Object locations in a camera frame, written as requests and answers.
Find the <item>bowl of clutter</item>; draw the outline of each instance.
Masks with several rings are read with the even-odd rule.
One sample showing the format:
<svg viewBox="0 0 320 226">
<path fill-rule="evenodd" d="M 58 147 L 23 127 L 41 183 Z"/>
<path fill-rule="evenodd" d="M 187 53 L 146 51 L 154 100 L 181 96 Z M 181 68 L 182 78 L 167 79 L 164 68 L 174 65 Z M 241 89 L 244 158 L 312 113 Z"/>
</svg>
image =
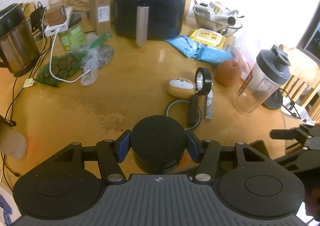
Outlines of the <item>bowl of clutter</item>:
<svg viewBox="0 0 320 226">
<path fill-rule="evenodd" d="M 195 1 L 193 12 L 199 27 L 213 30 L 227 38 L 242 28 L 238 17 L 239 11 L 229 10 L 223 7 L 220 2 L 210 2 L 207 5 L 197 4 Z"/>
</svg>

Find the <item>green can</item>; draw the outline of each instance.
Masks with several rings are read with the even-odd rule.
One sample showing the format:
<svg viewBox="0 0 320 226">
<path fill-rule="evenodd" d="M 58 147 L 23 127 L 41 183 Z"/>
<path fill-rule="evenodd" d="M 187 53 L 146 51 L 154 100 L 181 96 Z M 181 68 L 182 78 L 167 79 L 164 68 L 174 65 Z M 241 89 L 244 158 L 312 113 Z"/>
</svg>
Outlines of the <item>green can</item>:
<svg viewBox="0 0 320 226">
<path fill-rule="evenodd" d="M 66 31 L 58 33 L 64 51 L 70 52 L 71 46 L 83 46 L 87 43 L 82 27 L 81 15 L 73 13 Z"/>
</svg>

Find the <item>wooden table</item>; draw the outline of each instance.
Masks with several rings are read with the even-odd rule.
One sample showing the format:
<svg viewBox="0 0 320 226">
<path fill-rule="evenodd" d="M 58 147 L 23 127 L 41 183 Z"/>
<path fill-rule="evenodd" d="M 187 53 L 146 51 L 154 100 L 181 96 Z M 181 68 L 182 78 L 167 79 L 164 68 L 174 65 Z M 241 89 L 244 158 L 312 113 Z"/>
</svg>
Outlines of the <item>wooden table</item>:
<svg viewBox="0 0 320 226">
<path fill-rule="evenodd" d="M 185 23 L 182 34 L 187 35 L 193 28 L 196 28 L 193 23 Z M 85 29 L 90 29 L 90 25 L 86 24 Z M 115 54 L 110 63 L 99 70 L 94 84 L 82 86 L 77 81 L 53 88 L 35 83 L 24 89 L 15 104 L 13 119 L 17 122 L 16 130 L 26 137 L 28 148 L 21 160 L 8 158 L 12 169 L 24 174 L 75 141 L 92 146 L 104 139 L 116 139 L 142 118 L 164 114 L 166 106 L 174 100 L 167 92 L 170 79 L 193 80 L 200 66 L 215 72 L 214 67 L 186 58 L 165 41 L 150 40 L 138 48 L 135 40 L 113 36 L 108 44 L 115 49 Z M 54 55 L 61 54 L 63 50 L 57 40 Z M 11 102 L 15 78 L 3 68 L 0 77 L 0 113 L 4 115 Z M 16 92 L 26 77 L 18 79 Z M 195 134 L 200 139 L 210 138 L 228 146 L 237 141 L 250 143 L 262 139 L 272 158 L 284 155 L 285 142 L 270 139 L 269 132 L 284 128 L 286 119 L 296 126 L 300 121 L 284 118 L 280 110 L 270 111 L 261 106 L 251 114 L 239 114 L 232 101 L 240 85 L 239 81 L 236 86 L 227 88 L 213 81 L 212 120 L 203 120 Z M 205 100 L 201 97 L 199 102 L 203 113 Z M 172 116 L 178 120 L 183 116 L 185 119 L 186 113 L 187 107 L 182 105 L 172 110 Z M 96 162 L 85 165 L 99 176 Z M 193 162 L 185 152 L 178 169 L 191 165 Z M 134 162 L 132 151 L 120 166 L 127 177 L 142 172 Z M 10 180 L 14 183 L 16 178 L 10 174 Z"/>
</svg>

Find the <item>white power bank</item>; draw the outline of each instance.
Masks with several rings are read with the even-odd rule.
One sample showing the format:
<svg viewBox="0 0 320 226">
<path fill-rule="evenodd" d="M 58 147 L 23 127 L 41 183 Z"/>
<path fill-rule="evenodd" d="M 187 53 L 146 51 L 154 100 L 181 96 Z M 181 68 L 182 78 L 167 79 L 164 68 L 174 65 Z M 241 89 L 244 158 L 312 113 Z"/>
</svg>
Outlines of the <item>white power bank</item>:
<svg viewBox="0 0 320 226">
<path fill-rule="evenodd" d="M 60 31 L 66 31 L 68 29 L 69 26 L 69 22 L 70 22 L 70 18 L 72 15 L 72 7 L 68 7 L 66 8 L 66 15 L 67 15 L 67 20 L 63 23 L 63 24 L 59 24 L 59 25 L 55 25 L 55 26 L 49 26 L 47 25 L 47 27 L 45 28 L 44 34 L 46 37 L 49 37 L 51 35 L 54 35 L 55 33 L 57 33 L 57 29 L 59 28 Z"/>
</svg>

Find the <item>blue packet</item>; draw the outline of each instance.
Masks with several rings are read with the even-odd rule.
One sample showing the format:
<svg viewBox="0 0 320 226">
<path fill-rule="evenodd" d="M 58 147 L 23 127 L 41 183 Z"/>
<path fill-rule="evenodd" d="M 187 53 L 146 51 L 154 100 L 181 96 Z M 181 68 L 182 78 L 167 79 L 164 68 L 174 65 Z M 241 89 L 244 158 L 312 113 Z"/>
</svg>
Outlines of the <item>blue packet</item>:
<svg viewBox="0 0 320 226">
<path fill-rule="evenodd" d="M 197 60 L 204 61 L 214 66 L 218 66 L 223 61 L 233 59 L 231 52 L 208 46 L 201 42 L 197 48 L 196 58 Z"/>
<path fill-rule="evenodd" d="M 165 41 L 167 41 L 174 48 L 178 49 L 185 56 L 194 58 L 197 57 L 198 43 L 192 39 L 183 35 L 179 35 L 176 38 L 166 39 Z"/>
</svg>

